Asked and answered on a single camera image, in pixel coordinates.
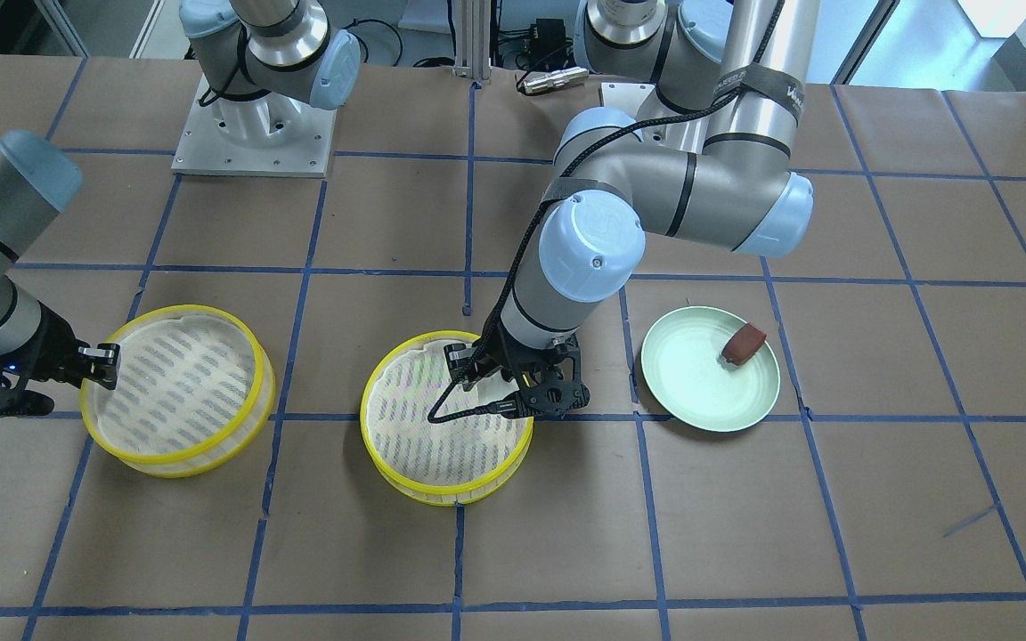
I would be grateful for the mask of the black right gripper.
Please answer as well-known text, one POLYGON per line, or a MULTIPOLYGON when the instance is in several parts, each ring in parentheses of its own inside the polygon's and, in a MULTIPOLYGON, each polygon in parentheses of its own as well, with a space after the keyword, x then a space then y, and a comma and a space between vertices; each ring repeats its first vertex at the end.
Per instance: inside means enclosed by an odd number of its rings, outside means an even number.
POLYGON ((56 312, 46 307, 39 311, 31 336, 11 352, 0 353, 0 418, 52 413, 53 399, 29 389, 34 380, 69 383, 75 388, 93 380, 103 389, 117 389, 121 346, 78 340, 56 312))

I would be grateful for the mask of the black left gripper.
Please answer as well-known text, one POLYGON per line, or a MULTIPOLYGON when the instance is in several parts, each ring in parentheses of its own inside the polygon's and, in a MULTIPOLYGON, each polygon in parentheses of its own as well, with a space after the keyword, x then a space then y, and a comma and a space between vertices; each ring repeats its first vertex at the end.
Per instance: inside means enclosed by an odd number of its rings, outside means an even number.
POLYGON ((451 385, 441 394, 443 401, 457 385, 468 391, 497 374, 501 380, 512 382, 516 389, 500 399, 445 414, 443 420, 481 415, 561 418, 590 402, 590 390, 581 375, 581 348, 574 334, 545 349, 534 349, 500 331, 487 345, 480 340, 447 345, 444 357, 451 385))

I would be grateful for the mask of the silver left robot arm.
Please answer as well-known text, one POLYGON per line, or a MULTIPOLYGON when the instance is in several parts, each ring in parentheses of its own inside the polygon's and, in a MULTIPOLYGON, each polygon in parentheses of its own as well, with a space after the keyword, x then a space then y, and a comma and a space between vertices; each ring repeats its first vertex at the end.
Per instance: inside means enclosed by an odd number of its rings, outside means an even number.
POLYGON ((575 115, 558 143, 508 278, 472 345, 444 349, 452 388, 492 375, 517 389, 443 414, 562 417, 588 402, 575 331, 631 278, 648 234, 782 258, 813 214, 790 167, 818 1, 585 1, 574 51, 647 81, 647 120, 615 107, 575 115))

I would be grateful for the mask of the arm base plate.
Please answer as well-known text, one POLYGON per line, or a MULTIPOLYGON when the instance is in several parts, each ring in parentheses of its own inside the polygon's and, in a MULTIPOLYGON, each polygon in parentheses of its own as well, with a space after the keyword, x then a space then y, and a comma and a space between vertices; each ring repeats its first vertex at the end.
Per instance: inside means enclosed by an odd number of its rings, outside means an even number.
MULTIPOLYGON (((680 113, 664 105, 652 84, 628 84, 606 81, 599 89, 603 106, 616 107, 636 121, 676 117, 680 113)), ((655 145, 699 153, 707 138, 707 118, 669 125, 645 127, 640 131, 645 141, 655 145)))
POLYGON ((336 110, 270 93, 256 101, 193 102, 171 169, 203 177, 325 178, 336 110))

